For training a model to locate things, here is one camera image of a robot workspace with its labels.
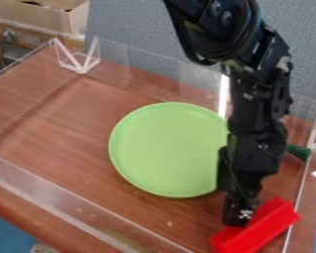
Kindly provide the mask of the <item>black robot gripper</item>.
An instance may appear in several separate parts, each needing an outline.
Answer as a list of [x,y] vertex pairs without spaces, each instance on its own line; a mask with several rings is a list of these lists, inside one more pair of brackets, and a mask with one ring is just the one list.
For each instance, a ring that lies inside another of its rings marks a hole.
[[228,117],[226,144],[218,154],[218,189],[228,195],[222,223],[245,226],[258,207],[264,177],[273,175],[287,149],[287,129],[292,97],[288,78],[269,85],[229,76],[232,113]]

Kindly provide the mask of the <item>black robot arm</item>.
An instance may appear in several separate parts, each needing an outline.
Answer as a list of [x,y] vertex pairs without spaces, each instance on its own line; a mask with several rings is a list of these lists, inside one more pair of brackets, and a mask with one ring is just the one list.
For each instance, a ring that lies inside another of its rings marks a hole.
[[218,64],[229,78],[232,113],[218,149],[217,188],[226,193],[222,223],[242,226],[257,206],[262,178],[287,149],[289,47],[266,25],[256,0],[161,0],[188,59]]

